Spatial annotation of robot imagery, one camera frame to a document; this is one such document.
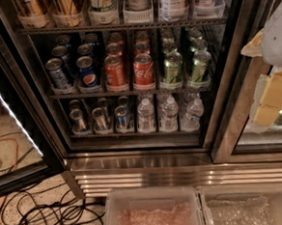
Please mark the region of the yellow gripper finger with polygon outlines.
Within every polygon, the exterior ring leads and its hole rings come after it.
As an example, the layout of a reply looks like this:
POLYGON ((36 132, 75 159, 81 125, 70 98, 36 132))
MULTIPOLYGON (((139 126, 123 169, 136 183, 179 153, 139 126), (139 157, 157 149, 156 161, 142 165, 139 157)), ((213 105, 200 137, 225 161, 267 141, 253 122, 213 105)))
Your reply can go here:
POLYGON ((253 121, 261 127, 270 126, 282 109, 282 70, 261 75, 253 97, 253 121))
POLYGON ((241 50, 240 54, 245 57, 261 57, 262 56, 262 38, 263 30, 260 30, 257 35, 253 37, 248 44, 241 50))

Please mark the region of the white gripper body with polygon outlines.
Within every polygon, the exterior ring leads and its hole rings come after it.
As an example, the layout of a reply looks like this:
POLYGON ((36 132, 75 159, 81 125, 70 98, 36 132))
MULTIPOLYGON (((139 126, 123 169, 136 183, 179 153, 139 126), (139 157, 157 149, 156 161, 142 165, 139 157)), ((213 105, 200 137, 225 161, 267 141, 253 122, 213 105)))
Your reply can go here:
POLYGON ((282 67, 282 1, 269 17, 261 41, 262 56, 267 63, 282 67))

